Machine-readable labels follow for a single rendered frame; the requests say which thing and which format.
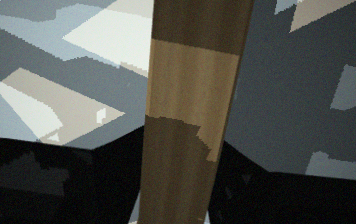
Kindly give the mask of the wooden rail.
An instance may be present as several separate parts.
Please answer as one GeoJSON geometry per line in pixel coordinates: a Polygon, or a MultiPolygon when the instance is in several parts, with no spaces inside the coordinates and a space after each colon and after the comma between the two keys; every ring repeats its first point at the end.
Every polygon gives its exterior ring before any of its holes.
{"type": "Polygon", "coordinates": [[[153,0],[138,224],[205,224],[255,0],[153,0]]]}

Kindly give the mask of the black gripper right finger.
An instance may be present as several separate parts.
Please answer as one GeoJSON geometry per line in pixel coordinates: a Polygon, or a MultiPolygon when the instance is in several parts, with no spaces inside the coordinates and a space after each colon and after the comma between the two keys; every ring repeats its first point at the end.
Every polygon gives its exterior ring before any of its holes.
{"type": "Polygon", "coordinates": [[[356,180],[269,172],[224,140],[209,224],[272,224],[284,205],[356,210],[356,180]]]}

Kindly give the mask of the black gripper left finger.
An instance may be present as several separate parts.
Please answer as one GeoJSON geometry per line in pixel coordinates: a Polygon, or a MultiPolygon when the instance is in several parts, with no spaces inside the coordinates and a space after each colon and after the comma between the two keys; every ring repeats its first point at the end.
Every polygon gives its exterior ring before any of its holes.
{"type": "Polygon", "coordinates": [[[77,198],[87,224],[128,224],[143,138],[144,125],[93,150],[0,138],[0,187],[77,198]]]}

